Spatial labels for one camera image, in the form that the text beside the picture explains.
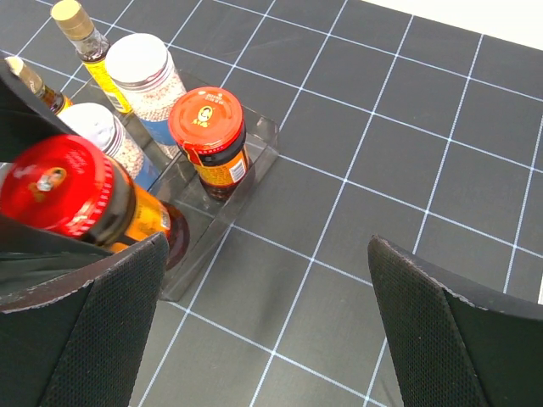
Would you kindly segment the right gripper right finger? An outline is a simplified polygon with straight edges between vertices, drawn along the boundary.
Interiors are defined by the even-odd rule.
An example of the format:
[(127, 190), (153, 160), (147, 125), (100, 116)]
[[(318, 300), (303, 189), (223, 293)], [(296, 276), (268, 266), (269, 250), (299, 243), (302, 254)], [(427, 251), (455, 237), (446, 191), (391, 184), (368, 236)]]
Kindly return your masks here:
[(404, 405), (542, 404), (541, 305), (377, 235), (367, 257)]

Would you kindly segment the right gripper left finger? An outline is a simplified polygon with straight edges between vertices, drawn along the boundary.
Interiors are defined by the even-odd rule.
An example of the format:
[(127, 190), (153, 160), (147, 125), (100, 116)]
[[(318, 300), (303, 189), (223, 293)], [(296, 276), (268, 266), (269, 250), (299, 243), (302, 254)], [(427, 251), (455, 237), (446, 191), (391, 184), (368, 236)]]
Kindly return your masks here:
[(3, 406), (127, 406), (165, 275), (162, 232), (1, 295)]

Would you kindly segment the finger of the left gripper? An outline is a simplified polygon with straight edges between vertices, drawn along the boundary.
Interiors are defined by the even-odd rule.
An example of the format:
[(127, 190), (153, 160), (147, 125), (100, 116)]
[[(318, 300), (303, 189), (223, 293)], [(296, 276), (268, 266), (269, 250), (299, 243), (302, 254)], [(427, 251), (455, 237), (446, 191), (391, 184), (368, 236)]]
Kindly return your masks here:
[(106, 249), (1, 217), (1, 291), (15, 293), (111, 255)]
[(75, 135), (1, 58), (0, 159), (13, 162), (27, 148), (49, 137)]

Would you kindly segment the small yellow-label bottle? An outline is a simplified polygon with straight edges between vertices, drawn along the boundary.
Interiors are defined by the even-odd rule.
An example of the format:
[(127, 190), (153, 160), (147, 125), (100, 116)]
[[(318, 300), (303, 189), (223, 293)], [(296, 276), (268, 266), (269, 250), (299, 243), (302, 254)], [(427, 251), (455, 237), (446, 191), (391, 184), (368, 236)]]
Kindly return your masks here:
[(50, 14), (113, 107), (122, 114), (131, 113), (132, 107), (105, 68), (105, 58), (111, 44), (95, 27), (82, 5), (78, 1), (58, 1), (52, 6)]
[(44, 102), (54, 113), (59, 114), (73, 105), (71, 100), (62, 92), (49, 87), (43, 79), (26, 62), (18, 56), (8, 56), (4, 59), (11, 71)]

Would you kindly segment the blue-label spice jar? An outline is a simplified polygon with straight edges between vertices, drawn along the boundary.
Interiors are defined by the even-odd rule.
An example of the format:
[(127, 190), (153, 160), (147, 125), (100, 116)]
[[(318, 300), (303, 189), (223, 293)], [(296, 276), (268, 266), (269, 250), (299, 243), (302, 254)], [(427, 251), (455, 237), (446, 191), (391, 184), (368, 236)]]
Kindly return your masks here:
[(152, 34), (126, 35), (110, 47), (105, 68), (160, 150), (175, 158), (180, 149), (168, 119), (186, 88), (167, 46)]
[(115, 159), (144, 190), (158, 179), (159, 170), (120, 120), (103, 105), (74, 104), (62, 110), (58, 117), (76, 134)]

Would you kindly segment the red-lid sauce jar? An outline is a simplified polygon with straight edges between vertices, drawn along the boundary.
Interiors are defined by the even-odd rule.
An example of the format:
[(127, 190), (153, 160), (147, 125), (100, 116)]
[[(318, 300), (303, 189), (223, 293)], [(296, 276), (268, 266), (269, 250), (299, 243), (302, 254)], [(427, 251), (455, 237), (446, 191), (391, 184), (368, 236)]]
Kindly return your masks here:
[(1, 213), (118, 253), (165, 234), (171, 269), (185, 256), (185, 216), (140, 187), (115, 159), (80, 136), (49, 137), (13, 162), (1, 186)]
[(244, 109), (237, 97), (217, 86), (195, 88), (174, 104), (168, 126), (204, 190), (217, 201), (227, 201), (252, 165)]

